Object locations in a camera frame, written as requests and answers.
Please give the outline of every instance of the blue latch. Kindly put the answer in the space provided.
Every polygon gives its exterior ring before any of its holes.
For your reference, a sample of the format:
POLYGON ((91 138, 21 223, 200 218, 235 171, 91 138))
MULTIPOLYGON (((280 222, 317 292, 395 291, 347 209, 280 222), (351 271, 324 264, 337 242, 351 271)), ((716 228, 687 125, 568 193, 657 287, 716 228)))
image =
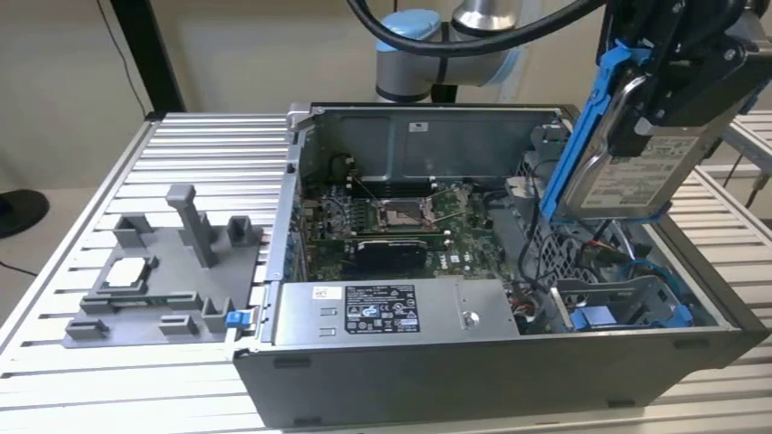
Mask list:
POLYGON ((237 328, 244 330, 252 325, 252 311, 251 310, 235 310, 228 312, 225 316, 225 326, 228 328, 237 328))

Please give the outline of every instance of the white wall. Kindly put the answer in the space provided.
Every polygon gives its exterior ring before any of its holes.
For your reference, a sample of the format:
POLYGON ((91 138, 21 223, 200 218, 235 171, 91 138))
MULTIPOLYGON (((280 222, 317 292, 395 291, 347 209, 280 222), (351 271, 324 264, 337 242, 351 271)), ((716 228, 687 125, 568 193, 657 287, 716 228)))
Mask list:
MULTIPOLYGON (((97 185, 139 127, 95 1, 1 2, 0 189, 97 185)), ((544 9, 569 1, 543 0, 544 9)), ((392 2, 369 3, 376 15, 388 13, 392 2)), ((448 18, 459 0, 399 3, 448 18)), ((345 2, 153 0, 153 7, 189 110, 281 112, 295 100, 372 100, 373 37, 345 2)), ((600 24, 596 12, 529 44, 517 102, 581 107, 600 24)), ((145 98, 133 66, 132 74, 145 98)), ((760 107, 772 108, 768 94, 760 107)), ((497 96, 496 88, 464 88, 460 101, 497 96)))
POLYGON ((99 184, 140 124, 88 0, 0 4, 0 188, 99 184))

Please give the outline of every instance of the sticker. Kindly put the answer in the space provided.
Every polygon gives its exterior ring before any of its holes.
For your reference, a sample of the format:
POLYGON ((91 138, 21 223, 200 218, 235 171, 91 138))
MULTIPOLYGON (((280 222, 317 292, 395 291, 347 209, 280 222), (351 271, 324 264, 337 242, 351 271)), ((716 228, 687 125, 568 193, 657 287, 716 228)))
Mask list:
POLYGON ((413 285, 347 287, 345 305, 352 335, 421 331, 413 285))
POLYGON ((343 287, 313 287, 315 300, 339 300, 343 296, 343 287))
POLYGON ((408 124, 408 131, 412 133, 425 133, 429 130, 428 122, 411 122, 408 124))
POLYGON ((652 137, 640 156, 612 158, 589 188, 581 207, 645 207, 696 141, 697 137, 652 137))

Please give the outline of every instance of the slotted metal surface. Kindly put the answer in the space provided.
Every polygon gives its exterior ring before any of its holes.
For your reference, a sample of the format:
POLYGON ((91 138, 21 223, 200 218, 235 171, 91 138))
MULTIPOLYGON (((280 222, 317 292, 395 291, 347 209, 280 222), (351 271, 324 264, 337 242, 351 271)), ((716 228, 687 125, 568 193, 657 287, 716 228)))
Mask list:
MULTIPOLYGON (((180 224, 159 202, 169 183, 196 182, 196 203, 209 211, 215 223, 232 213, 248 213, 267 231, 263 241, 268 247, 281 149, 287 147, 283 125, 281 116, 180 115, 145 126, 0 329, 0 431, 197 433, 263 429, 221 344, 68 350, 57 340, 115 245, 105 230, 115 223, 116 212, 147 211, 152 224, 180 224), (265 153, 265 160, 260 160, 260 153, 265 153), (147 165, 151 160, 163 168, 147 165)), ((772 234, 700 170, 684 183, 675 203, 673 219, 772 327, 772 234)), ((261 299, 260 264, 255 300, 261 299)), ((687 377, 645 409, 337 432, 717 434, 769 432, 769 427, 772 341, 767 340, 727 369, 687 377)))
POLYGON ((772 110, 737 116, 721 136, 761 171, 772 174, 772 110))

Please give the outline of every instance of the blue cable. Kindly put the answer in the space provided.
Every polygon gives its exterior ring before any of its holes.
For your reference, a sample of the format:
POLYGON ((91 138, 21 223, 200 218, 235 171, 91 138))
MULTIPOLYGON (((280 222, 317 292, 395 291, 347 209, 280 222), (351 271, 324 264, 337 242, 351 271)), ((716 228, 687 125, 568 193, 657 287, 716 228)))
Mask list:
POLYGON ((649 260, 645 259, 636 259, 636 260, 631 260, 620 269, 619 269, 619 273, 616 278, 619 280, 621 279, 627 279, 625 275, 627 275, 627 271, 629 270, 629 268, 635 265, 643 265, 644 267, 649 267, 651 269, 653 269, 657 273, 660 273, 660 275, 664 277, 664 280, 667 282, 667 286, 671 287, 671 290, 676 293, 677 296, 680 296, 680 285, 677 283, 676 277, 671 274, 671 272, 664 269, 663 267, 660 267, 659 265, 656 265, 653 262, 651 262, 649 260))

